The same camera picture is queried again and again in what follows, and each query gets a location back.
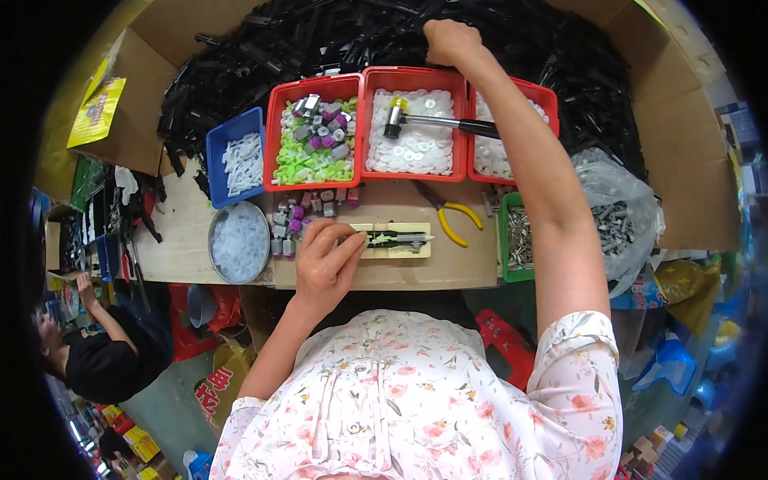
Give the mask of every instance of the woman's left arm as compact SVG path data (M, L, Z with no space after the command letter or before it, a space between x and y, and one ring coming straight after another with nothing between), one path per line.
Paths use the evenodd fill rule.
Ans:
M348 238L334 247L340 237ZM238 397L266 400L286 381L304 340L349 292L365 248L365 234L356 234L345 223L310 223L296 259L296 295L250 367Z

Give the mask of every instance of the blue plastic bag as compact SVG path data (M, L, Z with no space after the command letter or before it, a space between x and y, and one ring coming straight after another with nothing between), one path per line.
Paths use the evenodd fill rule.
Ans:
M668 331L659 343L654 357L645 366L640 378L632 385L632 391L645 390L657 380L667 379L676 394L684 395L694 373L696 373L694 359L690 358L677 335Z

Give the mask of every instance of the floral blouse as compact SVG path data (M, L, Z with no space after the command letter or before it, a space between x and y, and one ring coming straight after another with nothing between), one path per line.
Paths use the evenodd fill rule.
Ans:
M499 379L480 335L370 310L310 337L268 400L232 405L211 478L613 478L618 351L602 313L545 332L528 394Z

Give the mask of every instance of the black plastic part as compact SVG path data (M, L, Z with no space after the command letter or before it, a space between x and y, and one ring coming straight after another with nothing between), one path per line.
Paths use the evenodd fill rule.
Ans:
M169 85L157 131L169 152L204 159L206 133L255 106L266 116L278 84L330 68L426 66L432 18L477 28L509 75L554 90L567 151L599 141L647 181L626 62L597 26L542 0L272 0L227 36L198 34L207 47Z
M219 45L219 41L209 35L205 35L202 33L198 33L194 36L195 41L199 41L201 43L204 43L206 45L211 45L213 47L217 47Z
M496 140L500 139L498 130L496 130L496 124L492 121L464 119L458 123L458 128L459 130L469 132L470 134L495 138Z
M400 125L386 124L384 125L384 136L392 138L393 140L400 136L402 127Z
M208 197L208 200L210 200L210 184L208 183L208 176L204 174L202 170L198 170L197 175L192 178L197 183L200 191Z

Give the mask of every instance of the woman's right arm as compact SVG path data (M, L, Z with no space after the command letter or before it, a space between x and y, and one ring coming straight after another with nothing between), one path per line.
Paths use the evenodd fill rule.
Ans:
M538 336L579 310L610 316L600 239L565 149L482 45L477 29L430 20L424 33L427 60L456 66L493 113L531 221Z
M83 304L83 308L93 318L104 327L104 331L113 342L126 342L130 346L131 350L136 355L139 354L138 349L131 342L131 338L123 330L117 320L109 314L107 310L96 300L96 293L94 292L94 286L91 283L91 278L87 273L81 273L78 275L78 292L80 293L80 301Z

